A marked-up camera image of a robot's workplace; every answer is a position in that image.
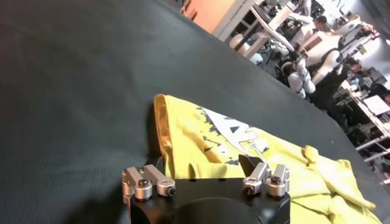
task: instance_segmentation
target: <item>yellow cloth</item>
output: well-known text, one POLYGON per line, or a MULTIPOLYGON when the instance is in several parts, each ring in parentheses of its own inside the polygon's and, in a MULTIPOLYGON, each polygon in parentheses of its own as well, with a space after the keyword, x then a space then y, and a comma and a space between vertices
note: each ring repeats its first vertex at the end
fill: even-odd
POLYGON ((265 131, 172 96, 154 99, 166 175, 244 177, 238 155, 258 156, 290 170, 291 223, 380 223, 363 198, 349 161, 333 161, 265 131))

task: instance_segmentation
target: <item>man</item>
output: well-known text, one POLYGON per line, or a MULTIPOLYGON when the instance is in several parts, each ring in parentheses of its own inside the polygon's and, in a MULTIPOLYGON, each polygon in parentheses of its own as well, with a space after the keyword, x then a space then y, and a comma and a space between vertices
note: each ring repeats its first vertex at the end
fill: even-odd
POLYGON ((313 34, 318 31, 326 30, 326 23, 328 22, 326 16, 319 16, 314 19, 310 24, 303 25, 294 38, 291 40, 291 45, 294 47, 302 45, 308 40, 313 34))
POLYGON ((357 74, 362 70, 361 61, 347 57, 340 75, 337 74, 337 70, 338 67, 317 85, 316 92, 310 95, 310 100, 320 110, 326 110, 329 116, 343 127, 345 119, 342 111, 335 105, 333 95, 335 95, 341 84, 348 78, 350 72, 357 74))

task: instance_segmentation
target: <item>screw head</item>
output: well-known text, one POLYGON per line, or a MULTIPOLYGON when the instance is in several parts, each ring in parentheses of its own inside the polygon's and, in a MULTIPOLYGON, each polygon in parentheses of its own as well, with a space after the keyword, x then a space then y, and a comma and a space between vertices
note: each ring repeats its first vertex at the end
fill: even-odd
POLYGON ((145 179, 140 179, 140 180, 138 181, 138 185, 139 185, 140 187, 146 187, 148 184, 149 184, 149 181, 148 181, 148 180, 145 180, 145 179))
POLYGON ((173 197, 173 196, 175 196, 175 194, 176 194, 176 188, 169 187, 169 188, 166 189, 166 195, 168 197, 173 197))
POLYGON ((271 177, 272 184, 279 185, 281 182, 282 182, 282 180, 280 179, 280 177, 275 177, 275 176, 271 177))
POLYGON ((255 194, 255 189, 253 187, 251 187, 251 186, 245 187, 244 188, 244 194, 248 195, 248 196, 254 195, 255 194))

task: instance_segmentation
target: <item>desk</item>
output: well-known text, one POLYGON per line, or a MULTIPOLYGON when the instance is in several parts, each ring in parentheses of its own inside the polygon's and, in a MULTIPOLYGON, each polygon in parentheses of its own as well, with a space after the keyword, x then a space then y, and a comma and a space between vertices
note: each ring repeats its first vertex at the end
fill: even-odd
POLYGON ((361 111, 371 120, 371 122, 381 131, 382 133, 382 136, 379 137, 379 138, 376 138, 374 140, 371 140, 359 147, 356 148, 357 151, 360 151, 362 149, 365 149, 367 147, 370 147, 374 144, 378 145, 379 147, 381 147, 384 151, 382 153, 378 153, 374 156, 371 156, 370 158, 367 158, 365 159, 364 161, 365 162, 369 162, 369 161, 372 161, 376 158, 379 158, 381 156, 384 156, 384 155, 387 155, 387 154, 390 154, 390 149, 386 149, 384 148, 380 142, 385 140, 385 139, 390 139, 390 131, 387 130, 387 128, 385 127, 384 123, 382 123, 381 120, 379 120, 378 117, 376 117, 371 111, 370 109, 368 109, 368 107, 364 104, 364 102, 360 99, 358 93, 356 92, 353 92, 351 89, 351 85, 348 83, 348 81, 345 81, 342 83, 341 85, 341 88, 344 89, 346 91, 346 93, 348 94, 348 96, 359 106, 359 108, 361 109, 361 111))

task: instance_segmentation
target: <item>black fabric cover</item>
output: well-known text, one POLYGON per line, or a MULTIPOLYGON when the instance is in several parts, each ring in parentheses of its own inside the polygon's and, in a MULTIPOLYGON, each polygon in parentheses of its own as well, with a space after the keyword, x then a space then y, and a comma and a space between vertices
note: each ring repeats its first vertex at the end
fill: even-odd
POLYGON ((128 223, 121 171, 157 150, 158 93, 351 160, 388 220, 389 195, 335 122, 164 3, 1 0, 0 223, 128 223))

